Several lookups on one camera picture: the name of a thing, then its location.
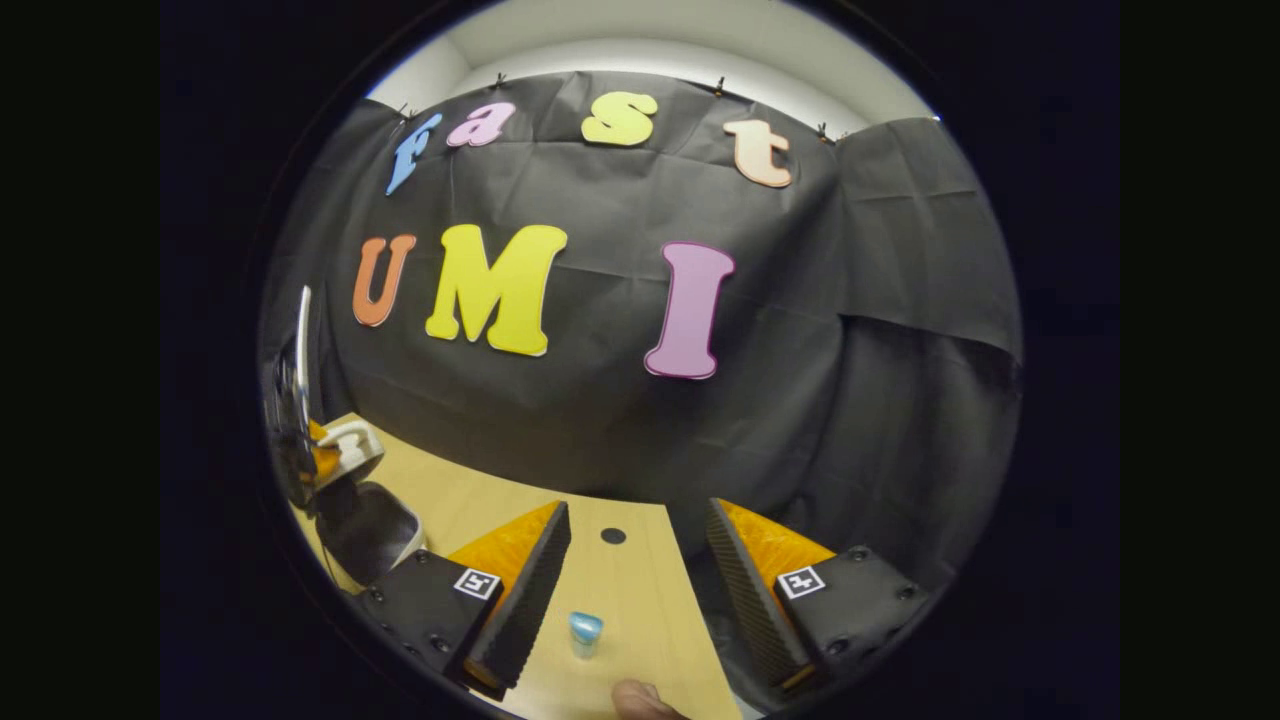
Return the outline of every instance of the yellow foam letter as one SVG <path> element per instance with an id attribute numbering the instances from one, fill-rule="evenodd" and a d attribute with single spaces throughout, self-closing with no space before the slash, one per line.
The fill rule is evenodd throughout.
<path id="1" fill-rule="evenodd" d="M 498 319 L 489 328 L 489 345 L 507 352 L 545 355 L 543 295 L 552 259 L 567 241 L 564 231 L 550 225 L 520 228 L 490 268 L 477 225 L 444 231 L 440 238 L 444 266 L 435 311 L 426 319 L 426 334 L 443 340 L 458 337 L 458 322 L 453 318 L 457 299 L 467 340 L 475 342 L 493 306 L 500 301 Z"/>
<path id="2" fill-rule="evenodd" d="M 653 135 L 658 101 L 635 92 L 605 92 L 591 102 L 591 117 L 582 120 L 582 137 L 609 145 L 640 145 Z"/>

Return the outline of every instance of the wooden table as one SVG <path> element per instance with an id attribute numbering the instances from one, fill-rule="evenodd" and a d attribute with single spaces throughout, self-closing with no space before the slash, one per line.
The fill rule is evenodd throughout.
<path id="1" fill-rule="evenodd" d="M 346 415 L 330 427 L 356 419 Z M 612 720 L 617 717 L 609 698 L 613 683 L 635 678 L 657 685 L 663 701 L 694 720 L 741 720 L 664 506 L 504 480 L 436 457 L 381 429 L 375 432 L 385 456 L 369 479 L 396 493 L 422 519 L 428 548 L 438 555 L 447 556 L 547 502 L 568 502 L 573 539 L 559 583 L 518 685 L 494 705 L 530 720 Z M 315 523 L 301 511 L 294 514 L 324 564 Z M 626 541 L 604 542 L 600 532 L 605 528 L 621 529 Z M 353 593 L 362 589 L 339 566 L 330 565 L 339 587 Z M 575 657 L 570 647 L 572 611 L 604 620 L 590 660 Z"/>

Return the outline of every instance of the blue foam letter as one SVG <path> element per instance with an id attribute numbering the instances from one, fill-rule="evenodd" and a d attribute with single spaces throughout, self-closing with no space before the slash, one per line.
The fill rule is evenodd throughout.
<path id="1" fill-rule="evenodd" d="M 408 176 L 413 172 L 416 167 L 413 164 L 413 158 L 417 158 L 426 150 L 426 141 L 431 137 L 431 128 L 440 124 L 443 115 L 439 113 L 431 115 L 431 119 L 422 123 L 422 127 L 413 131 L 413 135 L 404 138 L 401 146 L 396 149 L 396 169 L 392 170 L 392 183 L 387 186 L 387 195 L 396 192 L 399 183 L 404 182 Z"/>

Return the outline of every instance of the black backdrop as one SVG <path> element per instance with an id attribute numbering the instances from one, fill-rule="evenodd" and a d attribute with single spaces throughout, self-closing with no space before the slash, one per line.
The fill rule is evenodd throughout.
<path id="1" fill-rule="evenodd" d="M 924 91 L 991 191 L 1033 372 L 1010 482 L 978 553 L 911 642 L 842 700 L 870 716 L 1101 712 L 1119 682 L 1111 10 L 861 6 L 915 56 L 856 14 L 844 22 Z M 333 108 L 317 115 L 333 88 L 419 13 L 410 3 L 285 3 L 269 17 L 233 4 L 163 8 L 161 396 L 177 402 L 161 423 L 161 605 L 178 610 L 161 618 L 166 715 L 413 711 L 324 623 L 280 555 L 287 538 L 256 507 L 266 469 L 243 363 L 256 307 L 243 300 L 262 279 L 255 232 L 280 220 L 262 201 L 300 181 L 297 167 L 276 174 L 291 152 L 316 150 L 296 140 L 312 120 L 335 122 Z"/>
<path id="2" fill-rule="evenodd" d="M 658 101 L 639 147 L 589 145 L 595 97 Z M 428 118 L 518 110 L 483 147 L 434 135 L 385 196 L 394 149 Z M 722 126 L 790 140 L 783 188 L 748 181 Z M 637 73 L 554 73 L 402 118 L 361 101 L 292 204 L 265 288 L 262 363 L 315 291 L 312 415 L 357 411 L 417 447 L 562 492 L 667 506 L 685 557 L 723 497 L 832 548 L 870 544 L 929 591 L 995 502 L 1018 421 L 1021 328 L 1004 241 L 942 126 L 905 119 L 820 142 L 759 102 Z M 520 228 L 563 229 L 540 357 L 424 332 L 444 228 L 476 223 L 497 259 Z M 370 237 L 417 245 L 381 324 L 352 291 Z M 662 378 L 643 359 L 671 284 L 662 246 L 732 255 L 712 334 L 718 372 Z M 385 268 L 387 261 L 379 264 Z M 381 287 L 374 273 L 372 287 Z"/>

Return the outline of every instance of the letter m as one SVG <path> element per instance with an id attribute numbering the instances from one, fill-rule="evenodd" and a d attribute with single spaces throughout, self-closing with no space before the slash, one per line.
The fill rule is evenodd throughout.
<path id="1" fill-rule="evenodd" d="M 426 319 L 426 334 L 443 340 L 458 337 L 458 322 L 453 318 L 456 302 L 467 340 L 475 342 L 497 305 L 498 319 L 489 328 L 489 345 L 507 352 L 545 355 L 543 295 L 552 259 L 567 240 L 559 228 L 524 227 L 490 266 L 477 225 L 453 225 L 444 231 L 440 238 L 444 265 L 435 310 Z"/>

